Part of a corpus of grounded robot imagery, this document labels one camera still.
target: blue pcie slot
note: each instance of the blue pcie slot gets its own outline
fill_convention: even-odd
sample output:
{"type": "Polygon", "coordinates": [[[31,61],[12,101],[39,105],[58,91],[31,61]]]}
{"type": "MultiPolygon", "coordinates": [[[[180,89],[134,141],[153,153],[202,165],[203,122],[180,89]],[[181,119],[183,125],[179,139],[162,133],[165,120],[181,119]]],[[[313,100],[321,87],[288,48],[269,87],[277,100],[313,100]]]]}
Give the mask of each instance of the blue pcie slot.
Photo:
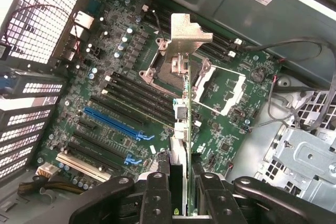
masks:
{"type": "Polygon", "coordinates": [[[85,107],[84,111],[85,114],[93,117],[94,119],[103,122],[105,124],[107,124],[108,126],[115,128],[116,130],[124,133],[125,135],[135,138],[136,140],[140,141],[140,140],[151,140],[152,138],[154,138],[154,135],[152,136],[146,136],[143,135],[142,132],[138,132],[133,130],[132,128],[128,127],[127,125],[124,125],[102,113],[100,113],[97,110],[94,110],[90,107],[85,107]]]}

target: green circuit board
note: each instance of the green circuit board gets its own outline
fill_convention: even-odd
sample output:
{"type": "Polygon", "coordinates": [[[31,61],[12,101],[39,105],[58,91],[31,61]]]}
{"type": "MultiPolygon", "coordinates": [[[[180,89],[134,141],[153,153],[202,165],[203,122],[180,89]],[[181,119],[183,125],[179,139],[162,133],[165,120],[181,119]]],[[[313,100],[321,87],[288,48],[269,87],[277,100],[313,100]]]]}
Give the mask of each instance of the green circuit board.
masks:
{"type": "MultiPolygon", "coordinates": [[[[130,0],[127,4],[125,2],[128,2],[128,0],[90,1],[86,13],[95,17],[90,30],[90,38],[88,42],[81,43],[81,56],[74,59],[77,62],[74,62],[68,68],[70,76],[68,89],[62,96],[53,121],[41,141],[42,144],[39,147],[37,158],[42,157],[46,162],[58,165],[59,162],[55,159],[57,154],[71,142],[121,166],[120,169],[108,168],[106,170],[112,176],[128,175],[137,179],[139,174],[157,169],[157,154],[169,149],[169,140],[173,136],[174,127],[174,120],[172,120],[172,115],[174,115],[173,97],[150,87],[139,75],[140,71],[146,71],[151,64],[159,48],[156,40],[162,38],[162,36],[158,33],[153,20],[148,20],[150,14],[144,14],[142,10],[143,5],[151,2],[150,0],[130,0]],[[99,21],[100,17],[104,17],[105,24],[99,21]],[[131,33],[127,33],[128,28],[132,29],[131,33]],[[122,37],[127,37],[128,41],[122,43],[122,37]],[[86,53],[89,43],[101,49],[99,57],[86,53]],[[124,48],[123,50],[118,49],[120,45],[124,48]],[[114,56],[116,52],[120,54],[118,58],[114,56]],[[98,72],[94,74],[93,79],[90,79],[89,75],[93,68],[96,68],[98,72]],[[109,81],[106,80],[106,76],[111,76],[112,73],[121,74],[123,78],[137,83],[140,87],[146,86],[148,90],[144,91],[144,95],[151,96],[151,92],[154,92],[167,104],[171,102],[171,110],[167,107],[163,108],[160,104],[146,103],[141,96],[136,95],[140,91],[135,92],[131,88],[128,89],[127,87],[130,86],[127,85],[123,88],[111,85],[108,93],[102,94],[103,90],[108,89],[109,81]],[[112,107],[127,112],[124,113],[126,116],[115,113],[107,106],[102,106],[97,102],[97,99],[102,99],[103,102],[110,104],[112,107]],[[95,109],[137,132],[154,136],[154,138],[139,141],[129,137],[115,127],[111,127],[84,113],[86,107],[95,109]],[[134,123],[133,118],[140,121],[142,125],[134,123]],[[94,129],[79,124],[81,120],[93,123],[95,125],[94,129]],[[101,148],[74,137],[75,131],[85,134],[124,156],[130,154],[139,163],[124,164],[122,159],[111,155],[110,152],[102,151],[101,148]]],[[[162,4],[172,12],[191,13],[171,0],[154,0],[154,2],[155,5],[162,4]]],[[[159,15],[159,20],[164,27],[165,23],[169,24],[170,22],[166,20],[165,14],[162,14],[163,16],[159,15]]],[[[193,13],[191,13],[191,16],[201,26],[205,25],[207,29],[216,32],[216,34],[233,40],[237,38],[236,35],[201,16],[193,13]]],[[[170,37],[168,30],[163,28],[163,32],[166,38],[170,37]]],[[[192,75],[193,67],[195,68],[195,80],[204,58],[209,58],[214,65],[244,74],[246,77],[244,94],[240,102],[234,107],[244,115],[238,116],[235,113],[230,113],[228,116],[223,116],[197,103],[192,105],[193,117],[196,117],[202,123],[201,126],[193,128],[192,151],[202,154],[204,168],[207,171],[224,174],[230,167],[231,161],[246,134],[248,134],[248,131],[244,130],[244,126],[253,124],[258,110],[265,102],[269,92],[272,76],[279,71],[280,65],[272,56],[264,52],[237,54],[230,62],[222,61],[201,50],[190,57],[193,61],[191,64],[192,75]],[[251,80],[251,73],[256,69],[264,71],[265,77],[261,82],[251,80]]],[[[235,88],[238,76],[233,72],[220,68],[216,69],[207,85],[202,103],[219,111],[223,109],[235,88]]],[[[158,76],[154,79],[154,83],[178,97],[181,95],[181,89],[177,80],[178,77],[174,75],[171,75],[168,79],[158,76]]],[[[88,156],[80,153],[76,156],[88,164],[99,166],[96,161],[88,156]]],[[[78,172],[73,169],[67,171],[63,169],[62,174],[69,179],[78,176],[78,172]]],[[[84,178],[93,181],[88,176],[84,175],[84,178]]]]}

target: white pci slot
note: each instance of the white pci slot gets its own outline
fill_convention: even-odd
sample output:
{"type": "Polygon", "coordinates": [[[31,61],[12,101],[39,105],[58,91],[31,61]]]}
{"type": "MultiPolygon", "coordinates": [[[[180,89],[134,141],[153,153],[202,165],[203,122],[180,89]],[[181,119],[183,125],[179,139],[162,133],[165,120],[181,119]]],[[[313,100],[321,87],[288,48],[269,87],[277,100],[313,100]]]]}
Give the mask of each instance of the white pci slot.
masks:
{"type": "Polygon", "coordinates": [[[106,172],[100,172],[94,166],[89,165],[75,157],[66,155],[62,152],[57,154],[56,160],[101,182],[105,182],[106,180],[109,180],[111,177],[110,174],[106,172]]]}

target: motherboard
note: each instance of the motherboard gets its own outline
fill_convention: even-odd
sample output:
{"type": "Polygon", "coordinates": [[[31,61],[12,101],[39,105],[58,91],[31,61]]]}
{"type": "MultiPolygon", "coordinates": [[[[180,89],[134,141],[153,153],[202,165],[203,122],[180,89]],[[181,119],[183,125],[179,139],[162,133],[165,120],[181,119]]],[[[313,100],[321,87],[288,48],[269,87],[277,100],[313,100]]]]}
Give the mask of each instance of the motherboard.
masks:
{"type": "Polygon", "coordinates": [[[248,42],[171,0],[90,0],[76,23],[79,53],[67,65],[68,87],[36,165],[58,167],[84,190],[111,176],[156,171],[169,153],[176,117],[184,117],[183,108],[174,108],[188,89],[177,70],[185,67],[191,152],[207,171],[224,175],[232,168],[280,69],[272,55],[235,51],[232,45],[248,42]],[[213,42],[182,66],[161,53],[173,13],[190,14],[213,33],[213,42]]]}

